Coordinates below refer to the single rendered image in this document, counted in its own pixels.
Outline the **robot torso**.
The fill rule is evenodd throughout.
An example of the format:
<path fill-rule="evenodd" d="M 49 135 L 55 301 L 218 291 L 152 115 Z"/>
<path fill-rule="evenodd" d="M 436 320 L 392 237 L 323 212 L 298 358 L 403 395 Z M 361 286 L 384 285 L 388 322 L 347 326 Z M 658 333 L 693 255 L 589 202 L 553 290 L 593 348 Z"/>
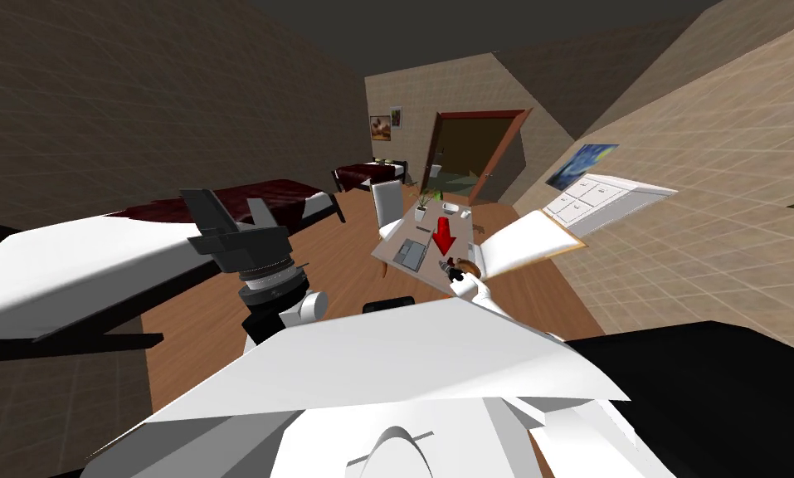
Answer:
<path fill-rule="evenodd" d="M 80 478 L 676 478 L 558 337 L 461 299 L 285 329 Z"/>

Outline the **white dresser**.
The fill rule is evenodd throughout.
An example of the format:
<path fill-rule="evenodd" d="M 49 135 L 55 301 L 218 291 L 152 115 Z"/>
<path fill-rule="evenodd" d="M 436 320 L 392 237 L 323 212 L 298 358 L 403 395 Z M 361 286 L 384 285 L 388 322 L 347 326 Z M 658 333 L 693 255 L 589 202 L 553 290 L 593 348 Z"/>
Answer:
<path fill-rule="evenodd" d="M 676 191 L 612 176 L 587 173 L 543 211 L 574 236 L 583 238 Z"/>

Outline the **white wood-edged panel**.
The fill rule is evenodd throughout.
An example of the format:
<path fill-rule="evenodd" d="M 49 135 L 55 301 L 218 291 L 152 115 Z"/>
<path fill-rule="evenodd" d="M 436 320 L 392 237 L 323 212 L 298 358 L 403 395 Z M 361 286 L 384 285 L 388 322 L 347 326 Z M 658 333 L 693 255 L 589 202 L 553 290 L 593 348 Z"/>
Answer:
<path fill-rule="evenodd" d="M 542 210 L 520 217 L 481 244 L 469 244 L 468 259 L 487 280 L 586 244 Z"/>

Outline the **beige table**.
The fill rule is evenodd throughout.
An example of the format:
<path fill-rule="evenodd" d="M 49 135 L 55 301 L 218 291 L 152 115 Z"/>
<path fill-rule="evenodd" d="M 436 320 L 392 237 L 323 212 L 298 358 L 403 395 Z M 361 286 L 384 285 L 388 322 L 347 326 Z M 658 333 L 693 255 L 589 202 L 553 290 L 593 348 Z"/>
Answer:
<path fill-rule="evenodd" d="M 460 212 L 455 216 L 447 216 L 442 213 L 442 201 L 434 200 L 427 205 L 426 214 L 421 222 L 415 220 L 416 205 L 412 205 L 407 211 L 406 215 L 401 220 L 401 224 L 396 227 L 391 236 L 387 240 L 382 240 L 373 249 L 373 257 L 388 264 L 389 267 L 408 274 L 412 278 L 418 279 L 421 282 L 438 289 L 440 292 L 447 295 L 454 295 L 455 292 L 451 287 L 451 282 L 448 281 L 447 275 L 440 268 L 440 261 L 447 261 L 453 259 L 468 258 L 468 246 L 474 241 L 473 229 L 473 213 L 470 219 L 462 219 L 460 213 L 464 209 L 472 207 L 454 203 L 460 206 Z M 444 216 L 449 218 L 452 234 L 457 238 L 453 245 L 449 257 L 443 258 L 439 252 L 436 244 L 432 240 L 432 233 L 436 230 L 436 220 L 438 217 Z M 417 226 L 424 227 L 432 231 L 432 233 L 421 232 L 416 229 Z M 393 262 L 397 251 L 406 239 L 412 239 L 418 242 L 429 242 L 429 247 L 426 251 L 425 259 L 421 264 L 418 272 L 409 271 L 408 269 L 399 266 Z"/>

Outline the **small dark red bed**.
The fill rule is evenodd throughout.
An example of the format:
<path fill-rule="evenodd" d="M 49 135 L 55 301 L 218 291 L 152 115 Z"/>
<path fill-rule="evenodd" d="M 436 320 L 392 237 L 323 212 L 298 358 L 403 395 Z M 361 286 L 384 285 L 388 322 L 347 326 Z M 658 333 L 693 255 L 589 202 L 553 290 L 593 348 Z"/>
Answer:
<path fill-rule="evenodd" d="M 349 192 L 354 189 L 369 191 L 372 184 L 393 180 L 405 183 L 406 174 L 407 162 L 396 160 L 356 163 L 338 167 L 332 172 L 340 192 Z"/>

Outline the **potted green plant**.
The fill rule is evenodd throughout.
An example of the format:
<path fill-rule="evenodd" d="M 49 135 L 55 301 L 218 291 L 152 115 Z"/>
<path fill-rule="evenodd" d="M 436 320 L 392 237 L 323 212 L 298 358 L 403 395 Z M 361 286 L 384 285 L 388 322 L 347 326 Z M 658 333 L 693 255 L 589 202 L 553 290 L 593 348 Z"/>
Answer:
<path fill-rule="evenodd" d="M 434 200 L 440 200 L 441 194 L 434 189 L 425 189 L 417 196 L 418 200 L 415 208 L 415 220 L 416 222 L 421 222 L 426 214 L 427 205 Z"/>

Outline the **blue night sky painting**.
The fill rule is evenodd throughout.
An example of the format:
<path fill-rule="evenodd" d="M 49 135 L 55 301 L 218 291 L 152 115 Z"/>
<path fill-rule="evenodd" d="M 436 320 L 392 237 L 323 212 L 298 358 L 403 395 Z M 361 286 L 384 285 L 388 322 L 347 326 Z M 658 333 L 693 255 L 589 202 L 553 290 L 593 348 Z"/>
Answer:
<path fill-rule="evenodd" d="M 565 191 L 617 147 L 618 144 L 584 144 L 545 183 L 554 189 Z"/>

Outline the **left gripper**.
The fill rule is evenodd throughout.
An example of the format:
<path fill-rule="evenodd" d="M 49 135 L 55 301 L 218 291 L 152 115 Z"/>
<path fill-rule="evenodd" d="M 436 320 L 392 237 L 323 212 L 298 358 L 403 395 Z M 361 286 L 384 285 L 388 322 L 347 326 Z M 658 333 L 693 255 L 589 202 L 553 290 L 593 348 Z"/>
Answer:
<path fill-rule="evenodd" d="M 224 273 L 269 275 L 294 264 L 286 227 L 278 226 L 262 198 L 248 198 L 255 229 L 239 231 L 231 214 L 210 189 L 184 188 L 180 196 L 202 236 L 189 237 L 196 253 L 211 256 Z"/>

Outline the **white chair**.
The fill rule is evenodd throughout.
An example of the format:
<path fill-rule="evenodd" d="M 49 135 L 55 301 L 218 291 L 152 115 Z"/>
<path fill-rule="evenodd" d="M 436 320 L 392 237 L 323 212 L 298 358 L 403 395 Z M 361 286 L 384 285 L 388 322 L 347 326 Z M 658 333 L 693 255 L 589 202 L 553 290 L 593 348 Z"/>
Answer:
<path fill-rule="evenodd" d="M 404 217 L 402 183 L 392 180 L 371 184 L 371 194 L 378 223 L 378 236 L 385 241 Z"/>

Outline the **grey laptop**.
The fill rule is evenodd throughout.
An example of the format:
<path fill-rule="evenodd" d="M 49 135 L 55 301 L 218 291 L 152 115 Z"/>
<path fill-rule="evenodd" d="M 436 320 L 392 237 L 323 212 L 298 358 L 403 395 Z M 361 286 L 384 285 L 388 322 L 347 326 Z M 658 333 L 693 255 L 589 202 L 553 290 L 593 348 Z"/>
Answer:
<path fill-rule="evenodd" d="M 418 242 L 406 239 L 400 246 L 393 262 L 409 271 L 418 272 L 425 259 L 429 242 Z"/>

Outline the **brown door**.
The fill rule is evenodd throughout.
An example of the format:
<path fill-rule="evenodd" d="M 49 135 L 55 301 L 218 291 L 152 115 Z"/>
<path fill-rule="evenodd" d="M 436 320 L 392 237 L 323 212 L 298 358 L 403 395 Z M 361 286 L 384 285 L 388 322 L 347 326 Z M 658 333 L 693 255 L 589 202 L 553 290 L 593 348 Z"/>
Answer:
<path fill-rule="evenodd" d="M 532 109 L 512 117 L 498 147 L 469 196 L 471 206 L 498 202 L 525 167 L 521 128 Z"/>

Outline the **red arrow-shaped object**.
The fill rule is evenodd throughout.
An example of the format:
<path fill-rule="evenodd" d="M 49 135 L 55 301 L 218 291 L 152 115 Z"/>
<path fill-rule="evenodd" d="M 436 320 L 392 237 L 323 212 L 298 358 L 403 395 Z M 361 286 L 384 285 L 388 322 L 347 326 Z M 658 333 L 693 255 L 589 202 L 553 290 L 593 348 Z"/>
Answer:
<path fill-rule="evenodd" d="M 436 220 L 436 230 L 431 235 L 443 258 L 451 255 L 451 249 L 457 238 L 451 231 L 451 220 L 448 217 L 440 216 Z"/>

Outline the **bed with dark red cover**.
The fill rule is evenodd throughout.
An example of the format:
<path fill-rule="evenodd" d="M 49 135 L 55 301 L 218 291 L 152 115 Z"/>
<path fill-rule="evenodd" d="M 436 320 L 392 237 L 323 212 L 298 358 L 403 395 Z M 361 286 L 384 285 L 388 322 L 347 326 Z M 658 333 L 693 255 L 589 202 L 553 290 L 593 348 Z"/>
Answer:
<path fill-rule="evenodd" d="M 244 229 L 262 198 L 292 234 L 341 213 L 331 193 L 290 180 L 214 192 Z M 200 233 L 180 196 L 17 232 L 0 242 L 0 362 L 149 349 L 160 333 L 117 328 L 220 270 L 188 238 Z"/>

